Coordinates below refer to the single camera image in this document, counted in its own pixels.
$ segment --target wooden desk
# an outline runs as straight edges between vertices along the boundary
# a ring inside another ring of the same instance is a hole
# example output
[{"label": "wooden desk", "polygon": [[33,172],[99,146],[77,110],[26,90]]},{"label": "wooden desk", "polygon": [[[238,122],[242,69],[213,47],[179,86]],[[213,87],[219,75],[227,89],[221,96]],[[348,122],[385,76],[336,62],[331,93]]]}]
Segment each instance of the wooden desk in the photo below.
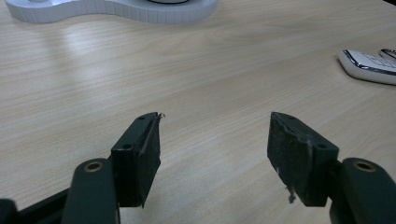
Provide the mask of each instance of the wooden desk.
[{"label": "wooden desk", "polygon": [[122,223],[330,223],[288,203],[266,156],[271,111],[291,114],[396,179],[396,87],[349,77],[342,49],[396,49],[380,0],[227,0],[209,18],[157,25],[90,15],[52,24],[0,2],[0,198],[24,208],[107,157],[159,111],[162,165]]}]

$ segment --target wood grain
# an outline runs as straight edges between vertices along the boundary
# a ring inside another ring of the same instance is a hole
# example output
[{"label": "wood grain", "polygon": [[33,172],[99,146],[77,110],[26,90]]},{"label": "wood grain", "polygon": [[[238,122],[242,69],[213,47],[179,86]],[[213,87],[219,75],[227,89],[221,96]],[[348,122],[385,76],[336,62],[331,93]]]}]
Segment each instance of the wood grain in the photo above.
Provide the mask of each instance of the wood grain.
[{"label": "wood grain", "polygon": [[396,49],[396,10],[371,0],[228,0],[188,25],[109,15],[51,24],[0,3],[0,198],[24,208],[107,157],[159,111],[162,165],[123,223],[330,223],[288,203],[266,157],[271,111],[291,114],[396,179],[396,89],[349,77],[342,49]]}]

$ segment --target clamp jaw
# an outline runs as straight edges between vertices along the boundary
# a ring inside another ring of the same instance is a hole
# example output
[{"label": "clamp jaw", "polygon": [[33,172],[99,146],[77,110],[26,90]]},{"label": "clamp jaw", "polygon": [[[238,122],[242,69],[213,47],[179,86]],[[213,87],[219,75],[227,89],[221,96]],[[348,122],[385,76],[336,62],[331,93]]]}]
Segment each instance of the clamp jaw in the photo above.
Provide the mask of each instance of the clamp jaw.
[{"label": "clamp jaw", "polygon": [[13,201],[0,200],[1,224],[119,224],[120,207],[144,206],[160,167],[159,124],[162,114],[137,118],[111,148],[108,159],[79,165],[70,189],[18,212]]},{"label": "clamp jaw", "polygon": [[396,184],[379,165],[337,160],[338,147],[295,117],[271,114],[267,155],[290,191],[305,206],[332,199],[332,224],[396,223]]}]

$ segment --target chrome trim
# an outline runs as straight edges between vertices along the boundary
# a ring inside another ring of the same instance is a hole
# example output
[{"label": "chrome trim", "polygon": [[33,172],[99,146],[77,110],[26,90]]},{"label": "chrome trim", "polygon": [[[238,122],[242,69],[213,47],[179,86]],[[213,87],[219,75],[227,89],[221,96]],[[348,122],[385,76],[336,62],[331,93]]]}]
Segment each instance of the chrome trim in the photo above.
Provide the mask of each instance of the chrome trim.
[{"label": "chrome trim", "polygon": [[394,49],[381,49],[379,55],[383,58],[388,58],[390,60],[396,61],[396,50]]},{"label": "chrome trim", "polygon": [[347,49],[343,50],[344,54],[346,55],[346,57],[353,63],[355,64],[355,66],[359,67],[360,69],[363,70],[367,70],[367,71],[371,71],[371,72],[377,72],[377,73],[381,73],[381,74],[385,74],[385,75],[390,75],[390,76],[396,76],[396,72],[392,72],[392,71],[387,71],[387,70],[382,70],[382,69],[377,69],[377,68],[373,68],[373,67],[368,67],[365,66],[361,63],[358,63],[353,57],[352,55],[349,53],[349,51]]}]

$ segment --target white device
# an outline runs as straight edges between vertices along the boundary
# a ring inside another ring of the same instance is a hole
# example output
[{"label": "white device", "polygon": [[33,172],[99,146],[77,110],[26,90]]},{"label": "white device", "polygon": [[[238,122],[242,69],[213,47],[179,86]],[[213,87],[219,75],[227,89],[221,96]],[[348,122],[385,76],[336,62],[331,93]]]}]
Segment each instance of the white device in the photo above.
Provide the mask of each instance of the white device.
[{"label": "white device", "polygon": [[352,77],[396,85],[396,61],[352,49],[341,51],[338,58]]},{"label": "white device", "polygon": [[118,15],[131,20],[181,24],[215,12],[219,0],[5,0],[11,15],[31,23],[48,23],[86,14]]}]

